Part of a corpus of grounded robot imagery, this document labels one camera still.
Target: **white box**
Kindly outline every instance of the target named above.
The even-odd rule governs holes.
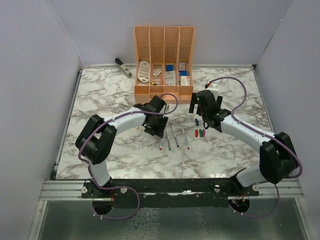
[[[181,76],[180,85],[181,86],[190,86],[190,76]]]
[[[185,70],[186,70],[186,63],[179,62],[179,71],[185,71]]]

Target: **marker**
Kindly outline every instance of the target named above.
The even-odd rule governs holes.
[[[187,139],[187,136],[186,136],[186,133],[185,133],[184,128],[182,128],[182,133],[183,133],[183,136],[184,136],[184,140],[185,140],[186,148],[189,150],[189,149],[190,149],[190,147],[189,147],[188,139]]]
[[[172,132],[173,132],[173,135],[174,135],[174,139],[175,139],[176,146],[179,147],[179,142],[178,142],[177,135],[176,135],[176,133],[175,133],[174,126],[171,125],[171,128],[172,128]]]
[[[114,61],[115,67],[119,69],[124,75],[126,75],[128,79],[132,77],[132,73],[128,70],[126,65],[124,65],[124,63],[119,58],[116,58]]]
[[[167,127],[165,128],[165,135],[166,135],[166,141],[168,142],[168,148],[169,148],[169,150],[171,150],[171,144],[170,144],[170,139],[169,139]]]
[[[159,137],[159,149],[162,150],[162,142],[160,137]]]

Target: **glass panel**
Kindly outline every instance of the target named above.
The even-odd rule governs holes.
[[[265,214],[275,199],[254,199],[247,212]],[[124,216],[132,209],[113,210]],[[307,239],[294,199],[284,198],[271,217],[249,219],[230,208],[142,208],[127,220],[93,217],[90,201],[48,202],[41,240],[292,240]]]

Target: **small box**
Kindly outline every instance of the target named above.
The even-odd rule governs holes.
[[[179,71],[186,70],[186,63],[185,62],[179,62]]]
[[[190,86],[190,76],[181,76],[180,85]]]
[[[166,71],[164,73],[164,79],[176,78],[176,71]]]
[[[167,65],[166,66],[166,70],[168,71],[173,71],[174,70],[174,66],[173,65]]]
[[[180,76],[188,76],[187,71],[180,71]]]

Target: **pen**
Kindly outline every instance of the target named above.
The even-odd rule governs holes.
[[[166,135],[166,140],[168,142],[168,148],[169,148],[169,150],[171,150],[171,144],[170,144],[170,139],[168,136],[168,128],[167,127],[165,128],[165,135]]]
[[[162,150],[162,142],[160,137],[159,137],[159,149]]]
[[[174,139],[175,139],[176,146],[179,147],[179,142],[178,142],[177,135],[176,135],[176,133],[175,133],[174,126],[171,125],[171,128],[172,128],[172,132],[173,132],[173,135],[174,135]]]
[[[186,136],[186,133],[185,133],[184,128],[182,128],[182,133],[183,133],[183,136],[184,136],[184,140],[185,140],[186,148],[189,150],[189,149],[190,149],[190,147],[189,147],[188,139],[187,139],[187,136]]]

